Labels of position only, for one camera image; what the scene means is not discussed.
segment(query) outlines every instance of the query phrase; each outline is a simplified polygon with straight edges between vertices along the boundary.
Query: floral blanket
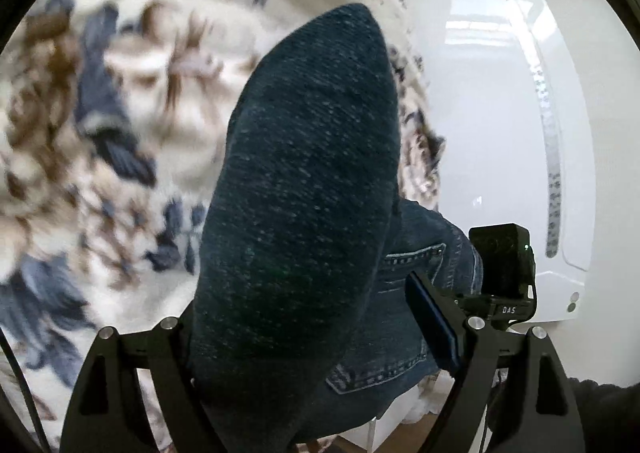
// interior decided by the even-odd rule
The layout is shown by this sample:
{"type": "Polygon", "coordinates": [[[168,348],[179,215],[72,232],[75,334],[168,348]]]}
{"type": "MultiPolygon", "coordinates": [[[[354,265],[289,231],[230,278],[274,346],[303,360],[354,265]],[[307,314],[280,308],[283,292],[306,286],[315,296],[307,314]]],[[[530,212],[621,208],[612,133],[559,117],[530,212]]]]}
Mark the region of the floral blanket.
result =
{"type": "MultiPolygon", "coordinates": [[[[0,56],[0,324],[54,447],[97,329],[149,329],[192,299],[226,125],[258,61],[352,2],[388,42],[399,187],[432,208],[443,144],[402,0],[39,0],[24,18],[0,56]]],[[[0,382],[25,416],[4,357],[0,382]]]]}

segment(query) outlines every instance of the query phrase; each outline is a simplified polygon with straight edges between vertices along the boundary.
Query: jeans back pocket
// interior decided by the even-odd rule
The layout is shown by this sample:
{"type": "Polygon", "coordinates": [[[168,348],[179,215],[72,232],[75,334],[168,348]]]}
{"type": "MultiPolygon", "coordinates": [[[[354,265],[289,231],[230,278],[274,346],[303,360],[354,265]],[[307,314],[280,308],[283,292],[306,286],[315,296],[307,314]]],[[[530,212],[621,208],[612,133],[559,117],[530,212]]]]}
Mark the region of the jeans back pocket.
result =
{"type": "Polygon", "coordinates": [[[326,379],[336,393],[351,393],[402,377],[407,378],[408,389],[438,370],[404,299],[404,282],[411,271],[426,273],[433,282],[445,250],[446,244],[439,243],[385,256],[351,345],[326,379]]]}

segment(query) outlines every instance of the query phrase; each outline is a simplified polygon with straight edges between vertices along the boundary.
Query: black cable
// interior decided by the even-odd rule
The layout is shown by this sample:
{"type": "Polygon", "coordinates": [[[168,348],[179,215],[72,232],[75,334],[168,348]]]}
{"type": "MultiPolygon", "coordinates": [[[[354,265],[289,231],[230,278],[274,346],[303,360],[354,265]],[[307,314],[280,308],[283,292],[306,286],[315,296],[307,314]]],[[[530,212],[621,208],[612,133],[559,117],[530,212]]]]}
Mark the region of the black cable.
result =
{"type": "Polygon", "coordinates": [[[478,453],[484,453],[484,441],[486,440],[486,432],[489,429],[489,415],[484,417],[484,431],[482,432],[482,441],[480,442],[480,449],[478,453]]]}
{"type": "Polygon", "coordinates": [[[51,447],[49,446],[47,435],[44,433],[44,428],[42,427],[42,423],[40,422],[38,409],[36,408],[36,404],[33,401],[31,390],[29,389],[27,380],[24,378],[24,374],[20,369],[18,360],[15,358],[14,351],[11,350],[9,341],[7,341],[2,328],[0,328],[0,348],[2,348],[2,351],[4,352],[4,355],[9,362],[9,366],[11,366],[11,369],[14,371],[15,378],[18,381],[18,386],[20,387],[20,391],[22,392],[22,397],[24,398],[24,402],[27,405],[27,410],[29,411],[31,422],[33,422],[36,436],[38,437],[38,441],[40,441],[40,447],[42,448],[44,453],[51,453],[51,447]]]}

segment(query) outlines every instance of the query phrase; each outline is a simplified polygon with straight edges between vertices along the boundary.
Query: metal screw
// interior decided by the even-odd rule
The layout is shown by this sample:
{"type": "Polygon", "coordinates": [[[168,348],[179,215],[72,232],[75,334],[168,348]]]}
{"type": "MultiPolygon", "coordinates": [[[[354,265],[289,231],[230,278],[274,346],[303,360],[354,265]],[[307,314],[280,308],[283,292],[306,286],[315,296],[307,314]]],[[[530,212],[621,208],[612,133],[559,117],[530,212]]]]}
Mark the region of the metal screw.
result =
{"type": "Polygon", "coordinates": [[[173,330],[178,325],[178,318],[174,318],[173,316],[169,316],[168,318],[164,318],[160,322],[160,327],[164,328],[164,330],[173,330]]]}
{"type": "Polygon", "coordinates": [[[111,336],[113,336],[113,327],[105,327],[98,332],[100,339],[109,339],[111,336]]]}
{"type": "Polygon", "coordinates": [[[543,327],[533,327],[531,331],[538,339],[546,338],[546,330],[543,327]]]}
{"type": "Polygon", "coordinates": [[[482,330],[484,328],[484,319],[479,318],[478,316],[471,316],[467,321],[468,325],[473,328],[473,330],[482,330]]]}

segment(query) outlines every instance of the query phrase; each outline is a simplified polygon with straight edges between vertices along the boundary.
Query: black mount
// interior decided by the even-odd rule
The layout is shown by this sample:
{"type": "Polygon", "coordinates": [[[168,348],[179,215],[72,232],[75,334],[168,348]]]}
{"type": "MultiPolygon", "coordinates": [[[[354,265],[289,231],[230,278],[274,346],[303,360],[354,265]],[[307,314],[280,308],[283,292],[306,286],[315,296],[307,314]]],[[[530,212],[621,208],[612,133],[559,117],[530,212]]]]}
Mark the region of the black mount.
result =
{"type": "Polygon", "coordinates": [[[420,274],[407,278],[406,297],[438,366],[456,380],[420,453],[468,453],[501,368],[509,375],[487,451],[584,453],[573,392],[541,327],[526,335],[496,329],[420,274]]]}
{"type": "Polygon", "coordinates": [[[183,366],[190,332],[191,305],[147,332],[100,330],[69,402],[61,453],[158,453],[136,369],[150,370],[179,452],[224,453],[183,366]]]}

